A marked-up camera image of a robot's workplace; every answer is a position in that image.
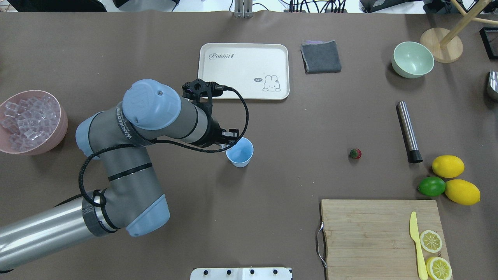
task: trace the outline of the yellow lemon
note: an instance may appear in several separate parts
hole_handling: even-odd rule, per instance
[[[427,273],[434,280],[449,280],[451,279],[450,263],[440,257],[430,257],[427,259]]]
[[[464,162],[454,155],[441,155],[432,162],[432,171],[444,178],[455,178],[462,174]]]
[[[443,248],[443,240],[435,231],[426,230],[420,234],[420,244],[424,250],[437,253]]]
[[[462,179],[453,179],[446,182],[446,196],[463,205],[473,205],[481,200],[481,192],[472,183]]]

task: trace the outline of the yellow knife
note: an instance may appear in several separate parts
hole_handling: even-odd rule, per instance
[[[427,269],[425,268],[424,255],[422,254],[422,246],[420,245],[420,236],[418,236],[417,213],[412,212],[410,216],[410,237],[415,241],[417,249],[417,268],[418,277],[421,280],[427,280]]]

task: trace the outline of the mint green bowl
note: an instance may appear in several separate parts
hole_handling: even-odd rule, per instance
[[[394,49],[392,67],[400,76],[413,79],[429,73],[434,67],[432,53],[417,42],[402,42]]]

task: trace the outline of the gray cloth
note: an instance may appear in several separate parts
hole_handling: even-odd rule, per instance
[[[335,40],[307,41],[301,45],[306,73],[337,73],[342,69]]]

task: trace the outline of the white metal plate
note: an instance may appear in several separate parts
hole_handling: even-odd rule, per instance
[[[289,95],[289,55],[280,44],[207,43],[199,79],[233,87],[244,99],[282,100]],[[238,99],[225,91],[221,99]]]
[[[194,269],[194,271],[192,271],[192,273],[190,274],[190,280],[223,280],[223,279],[292,280],[292,268]]]

